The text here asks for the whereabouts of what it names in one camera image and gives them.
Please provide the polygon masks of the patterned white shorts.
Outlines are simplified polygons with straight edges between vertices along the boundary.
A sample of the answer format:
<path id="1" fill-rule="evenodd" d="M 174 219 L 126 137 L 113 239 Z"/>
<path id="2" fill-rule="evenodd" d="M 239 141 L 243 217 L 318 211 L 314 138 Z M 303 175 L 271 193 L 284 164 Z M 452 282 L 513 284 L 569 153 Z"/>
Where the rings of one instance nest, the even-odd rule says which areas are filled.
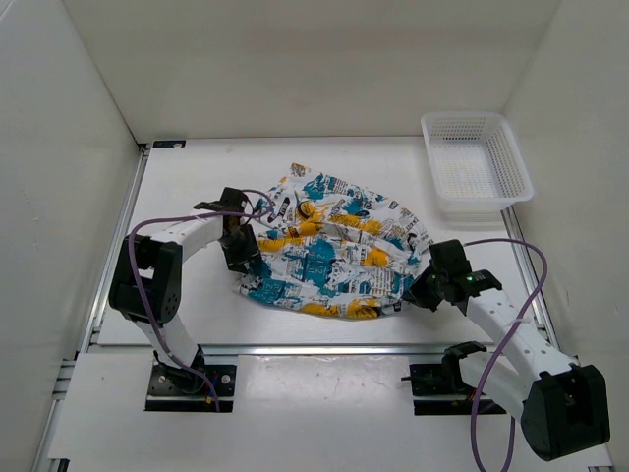
<path id="1" fill-rule="evenodd" d="M 263 305 L 371 320 L 398 312 L 432 240 L 398 201 L 299 163 L 259 199 L 261 268 L 238 282 Z"/>

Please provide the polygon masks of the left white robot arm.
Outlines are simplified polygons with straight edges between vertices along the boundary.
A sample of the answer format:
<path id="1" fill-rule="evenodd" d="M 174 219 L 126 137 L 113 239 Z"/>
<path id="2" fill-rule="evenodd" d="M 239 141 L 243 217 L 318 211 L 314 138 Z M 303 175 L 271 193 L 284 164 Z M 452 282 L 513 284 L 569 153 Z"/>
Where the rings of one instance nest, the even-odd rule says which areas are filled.
<path id="1" fill-rule="evenodd" d="M 261 218 L 262 211 L 248 194 L 227 187 L 219 200 L 195 205 L 190 215 L 142 221 L 121 246 L 109 305 L 143 332 L 166 380 L 186 394 L 212 397 L 215 383 L 202 348 L 179 315 L 184 263 L 216 243 L 228 270 L 248 273 L 261 267 L 251 221 Z"/>

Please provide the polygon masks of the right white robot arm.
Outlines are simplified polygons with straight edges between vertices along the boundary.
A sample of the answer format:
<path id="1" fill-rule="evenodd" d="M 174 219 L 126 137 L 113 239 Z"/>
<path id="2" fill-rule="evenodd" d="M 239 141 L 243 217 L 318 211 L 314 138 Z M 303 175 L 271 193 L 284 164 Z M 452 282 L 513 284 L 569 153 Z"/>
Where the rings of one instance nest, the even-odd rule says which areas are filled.
<path id="1" fill-rule="evenodd" d="M 481 400 L 487 396 L 510 417 L 532 452 L 552 461 L 605 444 L 610 439 L 606 382 L 593 365 L 581 365 L 547 341 L 516 308 L 488 270 L 474 270 L 458 240 L 429 247 L 429 265 L 405 293 L 406 301 L 435 311 L 446 302 L 477 325 L 496 346 L 477 341 L 444 351 L 441 380 L 452 392 L 474 392 L 471 449 L 484 465 L 478 444 Z"/>

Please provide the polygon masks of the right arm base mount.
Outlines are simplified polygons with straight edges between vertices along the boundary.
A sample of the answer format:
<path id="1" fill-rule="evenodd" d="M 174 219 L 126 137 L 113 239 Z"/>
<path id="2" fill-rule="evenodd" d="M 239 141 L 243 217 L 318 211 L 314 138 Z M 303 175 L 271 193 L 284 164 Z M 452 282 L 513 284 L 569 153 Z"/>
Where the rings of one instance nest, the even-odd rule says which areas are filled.
<path id="1" fill-rule="evenodd" d="M 460 361 L 486 353 L 485 346 L 467 341 L 446 348 L 438 363 L 415 363 L 400 381 L 411 386 L 415 416 L 470 416 L 476 387 L 464 383 Z"/>

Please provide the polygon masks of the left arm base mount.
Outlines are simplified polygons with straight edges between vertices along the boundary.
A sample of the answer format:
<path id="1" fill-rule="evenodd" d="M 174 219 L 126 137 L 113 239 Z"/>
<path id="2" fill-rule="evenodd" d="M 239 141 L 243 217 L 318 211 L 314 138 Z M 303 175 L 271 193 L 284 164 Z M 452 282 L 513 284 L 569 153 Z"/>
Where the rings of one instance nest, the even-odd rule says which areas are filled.
<path id="1" fill-rule="evenodd" d="M 237 366 L 205 364 L 201 367 L 218 398 L 204 380 L 185 370 L 154 360 L 146 389 L 147 412 L 231 413 L 234 408 Z"/>

